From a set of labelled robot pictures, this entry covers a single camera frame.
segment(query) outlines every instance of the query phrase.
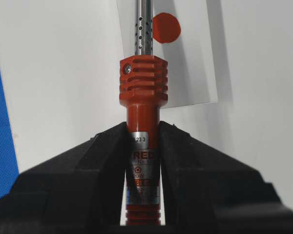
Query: white backdrop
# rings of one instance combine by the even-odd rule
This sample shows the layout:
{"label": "white backdrop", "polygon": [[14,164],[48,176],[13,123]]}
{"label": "white backdrop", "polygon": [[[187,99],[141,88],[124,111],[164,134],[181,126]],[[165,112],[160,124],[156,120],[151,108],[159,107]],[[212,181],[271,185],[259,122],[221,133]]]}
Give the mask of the white backdrop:
{"label": "white backdrop", "polygon": [[[0,0],[21,172],[126,119],[115,1],[82,2]],[[163,109],[161,119],[257,168],[293,209],[293,0],[209,0],[208,12],[219,102]]]}

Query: red dot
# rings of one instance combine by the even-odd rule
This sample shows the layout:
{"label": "red dot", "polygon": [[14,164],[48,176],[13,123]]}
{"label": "red dot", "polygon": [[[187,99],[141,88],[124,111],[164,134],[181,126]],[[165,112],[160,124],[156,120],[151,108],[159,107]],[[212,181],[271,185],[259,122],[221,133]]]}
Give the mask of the red dot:
{"label": "red dot", "polygon": [[159,43],[170,43],[179,37],[181,27],[178,19],[168,13],[160,13],[153,18],[153,38]]}

